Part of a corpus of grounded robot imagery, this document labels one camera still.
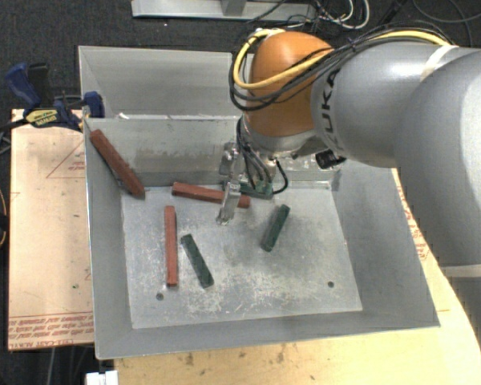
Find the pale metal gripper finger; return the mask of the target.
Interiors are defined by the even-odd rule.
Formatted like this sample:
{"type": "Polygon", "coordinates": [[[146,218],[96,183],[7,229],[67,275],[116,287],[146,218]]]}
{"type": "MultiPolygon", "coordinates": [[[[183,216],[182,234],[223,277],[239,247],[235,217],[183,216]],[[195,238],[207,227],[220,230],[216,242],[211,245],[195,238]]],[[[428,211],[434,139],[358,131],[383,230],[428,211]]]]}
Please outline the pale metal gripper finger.
{"type": "Polygon", "coordinates": [[[224,196],[221,202],[219,214],[216,218],[216,222],[219,225],[227,225],[230,222],[232,218],[232,214],[231,214],[232,209],[230,208],[231,202],[232,202],[231,183],[227,182],[224,185],[224,196]]]}
{"type": "Polygon", "coordinates": [[[241,187],[237,182],[230,181],[228,183],[228,192],[226,200],[226,219],[232,220],[235,214],[235,209],[241,197],[241,187]]]}

